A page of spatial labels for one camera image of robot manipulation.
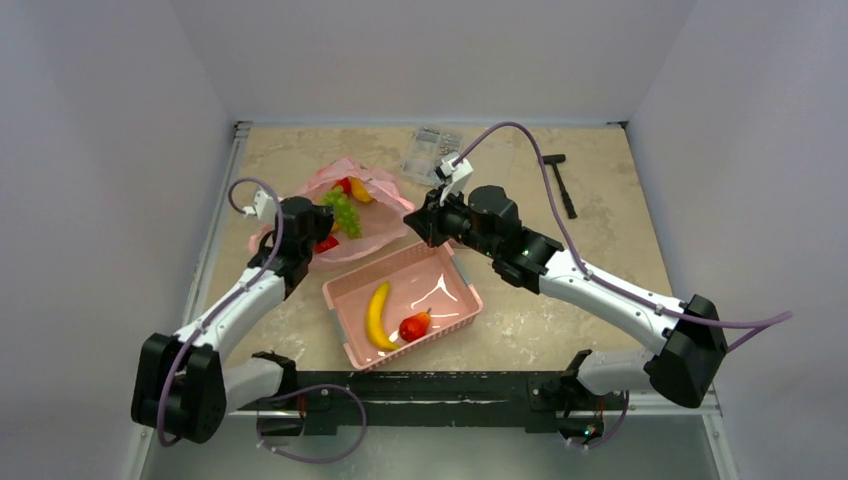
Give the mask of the pink plastic bag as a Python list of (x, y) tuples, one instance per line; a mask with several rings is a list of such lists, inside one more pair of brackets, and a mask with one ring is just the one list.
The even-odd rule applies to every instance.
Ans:
[(339, 240), (340, 245), (315, 255), (310, 265), (312, 270), (339, 269), (407, 235), (407, 227), (404, 226), (402, 218), (413, 210), (414, 205), (401, 194), (399, 179), (384, 169), (368, 167), (349, 157), (343, 157), (319, 169), (304, 186), (292, 194), (319, 203), (323, 195), (343, 177), (361, 179), (374, 198), (373, 202), (363, 204), (348, 195), (360, 215), (363, 236), (359, 239), (349, 239), (344, 233), (333, 231), (331, 235)]

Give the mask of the green fake grapes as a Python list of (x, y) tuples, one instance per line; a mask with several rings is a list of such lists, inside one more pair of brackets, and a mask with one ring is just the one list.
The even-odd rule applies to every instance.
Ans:
[(333, 210), (334, 231), (344, 233), (349, 239), (363, 236), (358, 210), (342, 187), (337, 186), (326, 192), (321, 198), (321, 204)]

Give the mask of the red orange fake pear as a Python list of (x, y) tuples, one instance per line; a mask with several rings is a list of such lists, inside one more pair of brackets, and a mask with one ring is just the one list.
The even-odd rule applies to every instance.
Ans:
[(431, 309), (418, 312), (401, 321), (398, 336), (401, 340), (412, 343), (424, 337), (431, 323)]

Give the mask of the yellow fake banana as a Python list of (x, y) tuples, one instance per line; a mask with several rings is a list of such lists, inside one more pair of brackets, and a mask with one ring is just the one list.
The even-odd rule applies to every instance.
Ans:
[(394, 343), (383, 327), (383, 310), (390, 292), (388, 282), (381, 283), (372, 294), (365, 316), (365, 332), (369, 342), (378, 350), (395, 351), (399, 346)]

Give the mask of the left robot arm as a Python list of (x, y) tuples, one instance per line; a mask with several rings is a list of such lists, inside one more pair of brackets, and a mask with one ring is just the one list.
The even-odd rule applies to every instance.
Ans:
[(130, 416), (156, 429), (165, 445), (204, 443), (225, 415), (255, 400), (284, 409), (297, 399), (291, 360), (262, 353), (227, 371), (234, 347), (287, 300), (309, 272), (318, 243), (334, 222), (329, 206), (294, 196), (278, 204), (270, 234), (228, 293), (172, 335), (154, 333), (141, 347)]

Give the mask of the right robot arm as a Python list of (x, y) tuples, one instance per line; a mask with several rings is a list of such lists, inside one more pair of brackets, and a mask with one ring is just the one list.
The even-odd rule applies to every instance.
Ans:
[(579, 267), (560, 242), (524, 226), (499, 186), (470, 198), (427, 193), (405, 224), (428, 246), (453, 240), (491, 259), (506, 283), (577, 306), (640, 343), (632, 351), (581, 352), (561, 392), (576, 407), (619, 390), (652, 389), (687, 408), (701, 405), (728, 353), (715, 304), (654, 294), (592, 266)]

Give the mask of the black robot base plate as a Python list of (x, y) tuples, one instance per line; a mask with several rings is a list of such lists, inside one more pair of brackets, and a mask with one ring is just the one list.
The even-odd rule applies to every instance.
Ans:
[(601, 436), (601, 415), (625, 405), (561, 371), (303, 371), (303, 401), (258, 400), (242, 407), (263, 418), (306, 420), (309, 435), (341, 426), (519, 428), (526, 433)]

